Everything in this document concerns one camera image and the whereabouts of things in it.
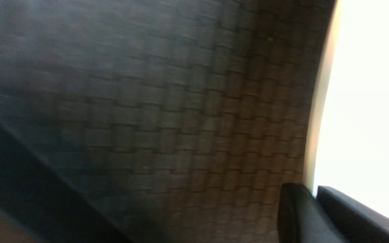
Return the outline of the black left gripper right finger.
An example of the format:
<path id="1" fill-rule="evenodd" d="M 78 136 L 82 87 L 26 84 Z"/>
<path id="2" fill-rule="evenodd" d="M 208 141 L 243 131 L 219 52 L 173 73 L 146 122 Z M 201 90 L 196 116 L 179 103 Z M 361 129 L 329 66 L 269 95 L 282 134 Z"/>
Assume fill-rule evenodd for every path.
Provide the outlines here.
<path id="1" fill-rule="evenodd" d="M 316 199 L 350 243 L 389 243 L 389 218 L 329 186 L 318 186 Z"/>

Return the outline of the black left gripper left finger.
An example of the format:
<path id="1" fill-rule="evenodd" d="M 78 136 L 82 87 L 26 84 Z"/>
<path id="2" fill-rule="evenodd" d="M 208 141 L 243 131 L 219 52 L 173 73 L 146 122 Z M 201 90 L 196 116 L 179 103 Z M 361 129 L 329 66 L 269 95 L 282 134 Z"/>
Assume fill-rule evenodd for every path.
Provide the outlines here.
<path id="1" fill-rule="evenodd" d="M 280 243 L 346 243 L 311 192 L 302 184 L 284 183 L 277 214 Z"/>

